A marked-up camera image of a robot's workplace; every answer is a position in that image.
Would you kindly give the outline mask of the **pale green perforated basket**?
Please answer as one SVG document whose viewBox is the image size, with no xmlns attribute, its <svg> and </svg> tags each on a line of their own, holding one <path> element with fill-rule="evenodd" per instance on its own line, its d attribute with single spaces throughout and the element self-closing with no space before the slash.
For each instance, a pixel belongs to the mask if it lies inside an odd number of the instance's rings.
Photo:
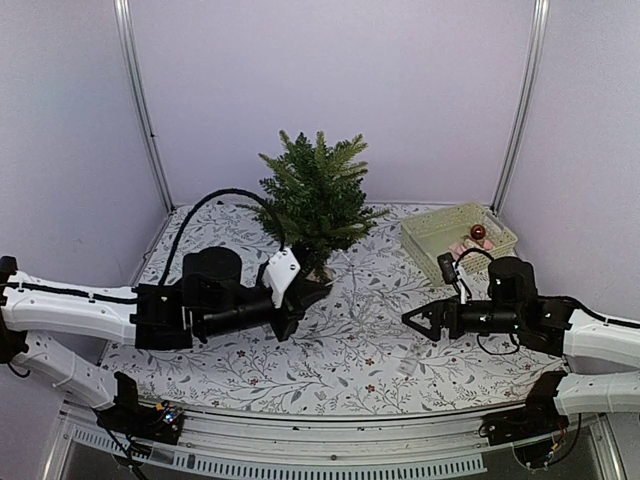
<svg viewBox="0 0 640 480">
<path fill-rule="evenodd" d="M 460 204 L 409 216 L 401 221 L 401 246 L 433 286 L 444 284 L 437 257 L 457 257 L 470 247 L 495 258 L 511 254 L 518 237 L 489 209 Z"/>
</svg>

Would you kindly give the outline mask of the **small green christmas tree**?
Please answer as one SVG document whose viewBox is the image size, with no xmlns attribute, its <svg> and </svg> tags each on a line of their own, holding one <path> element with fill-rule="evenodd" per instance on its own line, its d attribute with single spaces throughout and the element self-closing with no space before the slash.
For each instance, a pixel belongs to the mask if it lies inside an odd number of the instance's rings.
<svg viewBox="0 0 640 480">
<path fill-rule="evenodd" d="M 259 155 L 271 170 L 259 181 L 265 204 L 242 208 L 273 237 L 280 224 L 303 278 L 329 287 L 331 255 L 363 240 L 387 214 L 366 204 L 362 183 L 369 168 L 358 156 L 368 144 L 361 133 L 333 145 L 322 131 L 310 140 L 304 133 L 292 138 L 281 130 L 279 139 L 282 153 Z"/>
</svg>

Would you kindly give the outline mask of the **clear wire fairy lights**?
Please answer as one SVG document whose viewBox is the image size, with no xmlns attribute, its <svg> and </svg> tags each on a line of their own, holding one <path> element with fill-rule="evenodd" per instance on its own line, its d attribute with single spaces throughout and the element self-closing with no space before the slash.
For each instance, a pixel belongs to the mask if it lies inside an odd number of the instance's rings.
<svg viewBox="0 0 640 480">
<path fill-rule="evenodd" d="M 358 248 L 337 253 L 330 266 L 332 291 L 318 310 L 317 341 L 333 363 L 344 370 L 380 368 L 420 344 L 401 323 L 425 287 L 415 269 L 394 255 Z"/>
</svg>

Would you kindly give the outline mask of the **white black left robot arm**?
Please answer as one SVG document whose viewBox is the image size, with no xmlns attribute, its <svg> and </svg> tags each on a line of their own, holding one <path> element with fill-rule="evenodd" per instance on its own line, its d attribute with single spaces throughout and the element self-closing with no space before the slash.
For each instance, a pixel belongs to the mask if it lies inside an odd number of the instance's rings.
<svg viewBox="0 0 640 480">
<path fill-rule="evenodd" d="M 296 332 L 307 310 L 330 287 L 309 279 L 293 251 L 260 265 L 255 284 L 241 283 L 242 260 L 209 247 L 182 260 L 171 285 L 97 289 L 47 282 L 1 259 L 1 361 L 48 376 L 95 411 L 107 411 L 128 434 L 148 426 L 136 382 L 106 374 L 49 338 L 61 332 L 100 338 L 138 350 L 189 350 L 195 341 L 267 325 L 280 341 Z"/>
</svg>

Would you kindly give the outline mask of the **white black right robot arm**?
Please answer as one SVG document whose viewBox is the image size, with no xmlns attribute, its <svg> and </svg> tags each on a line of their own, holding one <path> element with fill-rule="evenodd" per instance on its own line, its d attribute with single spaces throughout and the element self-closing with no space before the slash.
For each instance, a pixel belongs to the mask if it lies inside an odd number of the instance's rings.
<svg viewBox="0 0 640 480">
<path fill-rule="evenodd" d="M 433 342 L 443 332 L 450 339 L 506 334 L 518 348 L 568 361 L 568 371 L 542 374 L 522 407 L 485 417 L 486 432 L 537 436 L 566 427 L 571 415 L 638 412 L 638 321 L 607 317 L 573 297 L 540 295 L 532 264 L 517 257 L 491 260 L 488 279 L 485 300 L 460 290 L 401 317 Z"/>
</svg>

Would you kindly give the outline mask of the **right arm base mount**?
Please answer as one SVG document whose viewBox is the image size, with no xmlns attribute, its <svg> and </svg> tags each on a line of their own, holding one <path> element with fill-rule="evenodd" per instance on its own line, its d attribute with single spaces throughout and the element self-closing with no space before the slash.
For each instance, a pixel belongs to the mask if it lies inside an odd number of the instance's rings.
<svg viewBox="0 0 640 480">
<path fill-rule="evenodd" d="M 548 470 L 575 449 L 582 430 L 583 414 L 575 422 L 551 407 L 523 405 L 485 415 L 477 430 L 490 446 L 512 446 L 517 463 L 530 472 Z"/>
</svg>

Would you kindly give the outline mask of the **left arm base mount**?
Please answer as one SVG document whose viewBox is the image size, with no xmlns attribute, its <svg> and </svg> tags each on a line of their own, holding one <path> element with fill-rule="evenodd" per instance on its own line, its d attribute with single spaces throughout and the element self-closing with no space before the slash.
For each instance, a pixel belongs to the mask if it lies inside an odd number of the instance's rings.
<svg viewBox="0 0 640 480">
<path fill-rule="evenodd" d="M 116 396 L 113 406 L 94 413 L 104 429 L 167 445 L 178 444 L 184 424 L 184 410 L 169 401 L 148 406 Z"/>
</svg>

